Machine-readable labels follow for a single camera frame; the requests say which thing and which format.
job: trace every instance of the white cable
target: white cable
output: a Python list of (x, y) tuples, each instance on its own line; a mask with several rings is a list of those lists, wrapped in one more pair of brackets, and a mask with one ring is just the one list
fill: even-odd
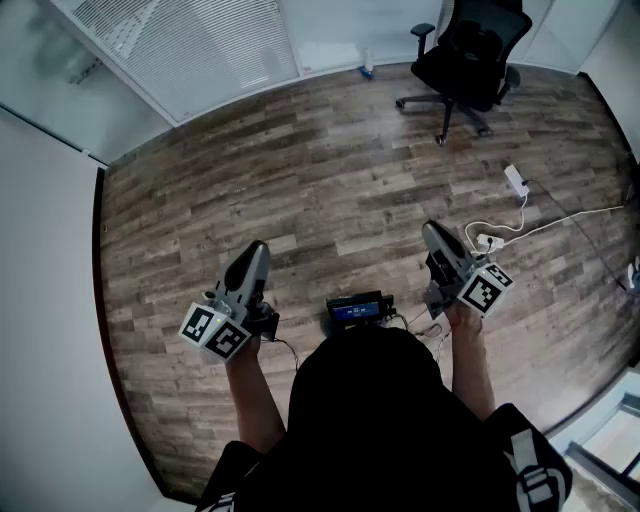
[(505, 246), (512, 244), (513, 242), (516, 242), (518, 240), (522, 240), (523, 238), (533, 234), (533, 233), (537, 233), (538, 231), (542, 231), (543, 229), (546, 229), (548, 227), (553, 226), (554, 224), (558, 224), (558, 222), (562, 222), (565, 221), (567, 219), (570, 219), (572, 217), (577, 217), (578, 215), (584, 215), (586, 213), (599, 213), (599, 212), (608, 212), (609, 210), (619, 210), (620, 208), (624, 208), (624, 205), (621, 204), (620, 206), (612, 206), (611, 208), (600, 208), (598, 210), (585, 210), (582, 212), (578, 212), (578, 213), (574, 213), (571, 215), (567, 215), (566, 217), (563, 217), (562, 219), (558, 219), (558, 220), (554, 220), (553, 222), (550, 222), (549, 224), (545, 224), (544, 226), (540, 226), (539, 228), (536, 229), (532, 229), (531, 231), (529, 231), (528, 233), (525, 233), (524, 235), (520, 235), (517, 236), (515, 238), (512, 238), (511, 240), (507, 241), (504, 243)]
[(524, 207), (527, 204), (527, 199), (529, 199), (529, 194), (524, 196), (524, 201), (522, 202), (522, 206), (520, 207), (521, 222), (520, 222), (520, 227), (519, 228), (512, 228), (511, 226), (507, 226), (505, 224), (497, 224), (497, 225), (496, 224), (491, 224), (489, 222), (484, 222), (482, 220), (478, 220), (478, 221), (471, 222), (471, 223), (467, 224), (466, 227), (464, 228), (464, 234), (467, 237), (467, 240), (469, 241), (469, 243), (471, 244), (471, 247), (473, 247), (473, 251), (471, 253), (472, 254), (491, 254), (492, 252), (495, 252), (497, 250), (497, 247), (496, 247), (493, 251), (490, 251), (490, 252), (489, 252), (489, 250), (488, 250), (488, 252), (480, 252), (480, 251), (478, 251), (476, 246), (471, 241), (471, 238), (469, 237), (469, 228), (471, 226), (482, 225), (482, 226), (489, 226), (489, 227), (492, 227), (492, 228), (495, 228), (495, 229), (508, 229), (509, 231), (513, 231), (514, 233), (519, 233), (520, 231), (522, 231), (522, 228), (524, 228)]
[[(597, 210), (584, 210), (584, 211), (581, 211), (581, 212), (574, 213), (572, 215), (567, 215), (566, 217), (563, 217), (563, 218), (558, 219), (558, 220), (554, 220), (553, 222), (550, 222), (549, 224), (545, 224), (544, 226), (540, 226), (539, 228), (532, 229), (531, 231), (525, 233), (524, 235), (520, 235), (520, 236), (517, 236), (515, 238), (512, 238), (511, 240), (505, 241), (504, 247), (506, 247), (509, 244), (512, 244), (513, 242), (517, 242), (518, 240), (522, 240), (523, 238), (525, 238), (525, 237), (527, 237), (529, 235), (532, 235), (533, 233), (537, 233), (538, 231), (542, 231), (543, 229), (547, 229), (547, 228), (549, 228), (549, 227), (551, 227), (551, 226), (553, 226), (555, 224), (558, 224), (559, 222), (563, 222), (563, 221), (565, 221), (567, 219), (570, 219), (571, 217), (577, 217), (579, 215), (585, 215), (587, 213), (600, 213), (600, 212), (607, 212), (609, 210), (619, 210), (620, 208), (624, 208), (624, 205), (621, 204), (620, 206), (612, 206), (611, 208), (600, 208), (600, 209), (597, 209)], [(472, 222), (471, 224), (469, 224), (469, 226), (471, 226), (473, 224), (478, 224), (478, 223), (477, 222)], [(510, 229), (511, 231), (516, 231), (513, 228), (509, 228), (509, 226), (502, 226), (502, 227), (506, 227), (506, 228)], [(474, 247), (474, 250), (471, 251), (471, 254), (493, 254), (497, 250), (498, 250), (498, 248), (494, 247), (493, 250), (490, 250), (488, 252), (480, 252), (480, 251), (476, 250), (476, 248)]]

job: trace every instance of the chair base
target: chair base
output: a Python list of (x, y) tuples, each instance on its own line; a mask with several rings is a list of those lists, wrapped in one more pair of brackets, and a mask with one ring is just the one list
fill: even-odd
[(440, 94), (429, 94), (426, 96), (410, 96), (408, 98), (400, 98), (396, 100), (396, 107), (400, 110), (404, 110), (406, 103), (444, 103), (445, 106), (445, 114), (444, 114), (444, 124), (442, 126), (442, 133), (436, 136), (436, 142), (439, 146), (444, 146), (447, 142), (447, 133), (449, 132), (449, 121), (451, 120), (451, 114), (453, 112), (453, 107), (457, 107), (457, 109), (462, 112), (467, 118), (471, 121), (471, 123), (476, 128), (476, 132), (480, 137), (489, 137), (493, 134), (491, 127), (487, 124), (487, 122), (478, 115), (477, 112), (466, 107), (464, 105), (460, 105), (455, 101), (442, 96)]

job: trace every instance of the small screen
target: small screen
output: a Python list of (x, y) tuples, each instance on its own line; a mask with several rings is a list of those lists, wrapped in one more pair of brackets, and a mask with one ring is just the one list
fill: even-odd
[(377, 302), (369, 302), (368, 304), (333, 308), (333, 314), (336, 320), (352, 320), (353, 318), (377, 316), (380, 314), (380, 309)]

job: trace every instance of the hand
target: hand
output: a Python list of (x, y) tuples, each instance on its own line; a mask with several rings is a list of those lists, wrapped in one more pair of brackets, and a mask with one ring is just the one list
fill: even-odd
[(258, 362), (258, 352), (260, 351), (260, 336), (252, 336), (240, 347), (234, 356), (227, 363), (227, 369), (240, 368), (247, 364)]
[(465, 330), (474, 334), (482, 330), (482, 318), (478, 312), (462, 302), (454, 302), (444, 313), (451, 330)]

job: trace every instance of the power adapter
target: power adapter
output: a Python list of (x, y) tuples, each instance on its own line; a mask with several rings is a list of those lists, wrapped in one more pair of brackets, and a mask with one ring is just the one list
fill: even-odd
[(484, 245), (485, 247), (491, 246), (492, 249), (502, 249), (504, 247), (504, 238), (480, 233), (478, 235), (478, 245)]

